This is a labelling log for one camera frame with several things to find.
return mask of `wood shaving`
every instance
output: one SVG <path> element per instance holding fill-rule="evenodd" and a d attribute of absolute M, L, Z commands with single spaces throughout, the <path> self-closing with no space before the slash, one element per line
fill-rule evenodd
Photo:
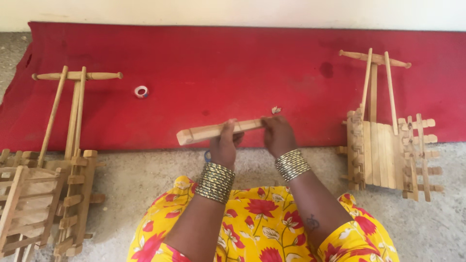
<path fill-rule="evenodd" d="M 276 113 L 278 113 L 280 111 L 281 111 L 281 108 L 279 108 L 278 106 L 275 106 L 275 107 L 272 108 L 272 114 L 276 114 Z"/>

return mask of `tape roll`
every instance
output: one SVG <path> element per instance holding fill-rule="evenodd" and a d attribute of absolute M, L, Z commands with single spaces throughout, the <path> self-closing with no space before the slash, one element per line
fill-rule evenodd
<path fill-rule="evenodd" d="M 139 91 L 140 90 L 144 90 L 144 93 L 143 94 L 140 94 Z M 146 98 L 149 94 L 149 90 L 147 90 L 147 87 L 141 85 L 141 86 L 138 86 L 134 89 L 134 94 L 138 97 L 138 98 Z"/>

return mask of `wooden handle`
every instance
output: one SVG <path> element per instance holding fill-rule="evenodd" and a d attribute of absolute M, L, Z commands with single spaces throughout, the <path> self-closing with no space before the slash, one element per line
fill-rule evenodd
<path fill-rule="evenodd" d="M 51 73 L 51 74 L 32 74 L 32 78 L 34 80 L 59 80 L 60 73 Z M 87 73 L 86 80 L 103 80 L 103 79 L 112 79 L 112 78 L 123 78 L 123 74 L 121 72 L 118 73 Z M 80 80 L 81 79 L 81 71 L 73 71 L 68 72 L 66 79 L 69 80 Z"/>
<path fill-rule="evenodd" d="M 178 132 L 176 137 L 178 138 L 179 145 L 194 144 L 220 136 L 224 125 L 225 123 L 184 129 Z M 260 119 L 236 122 L 233 133 L 241 133 L 262 127 L 264 126 L 261 124 Z"/>
<path fill-rule="evenodd" d="M 367 61 L 367 54 L 362 54 L 362 53 L 356 53 L 356 52 L 345 52 L 343 50 L 340 50 L 340 52 L 338 52 L 338 55 L 344 55 L 344 56 L 347 56 L 347 57 L 351 57 L 351 58 L 354 58 L 354 59 L 359 59 L 359 60 L 362 60 L 362 61 Z M 376 63 L 377 65 L 385 65 L 385 57 L 383 55 L 377 55 L 377 54 L 372 54 L 372 63 Z M 404 67 L 404 68 L 410 68 L 411 67 L 411 63 L 405 63 L 405 62 L 401 62 L 401 61 L 398 61 L 398 60 L 395 60 L 395 59 L 390 59 L 390 65 L 392 66 L 401 66 L 401 67 Z"/>

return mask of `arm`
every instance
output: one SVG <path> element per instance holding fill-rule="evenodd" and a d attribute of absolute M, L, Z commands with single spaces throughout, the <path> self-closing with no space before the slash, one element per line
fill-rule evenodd
<path fill-rule="evenodd" d="M 229 120 L 219 138 L 210 142 L 211 162 L 234 171 L 235 146 L 244 133 L 233 135 L 234 120 Z M 176 249 L 192 262 L 212 261 L 225 204 L 195 194 L 181 214 L 164 243 Z"/>
<path fill-rule="evenodd" d="M 275 159 L 297 148 L 293 129 L 284 117 L 263 118 L 265 146 Z M 308 170 L 289 181 L 309 241 L 318 248 L 333 232 L 352 217 L 336 198 Z"/>

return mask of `white wall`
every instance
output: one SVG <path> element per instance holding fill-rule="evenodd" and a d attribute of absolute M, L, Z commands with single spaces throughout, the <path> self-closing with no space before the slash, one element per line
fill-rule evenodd
<path fill-rule="evenodd" d="M 466 31 L 464 0 L 0 0 L 0 31 L 28 21 Z"/>

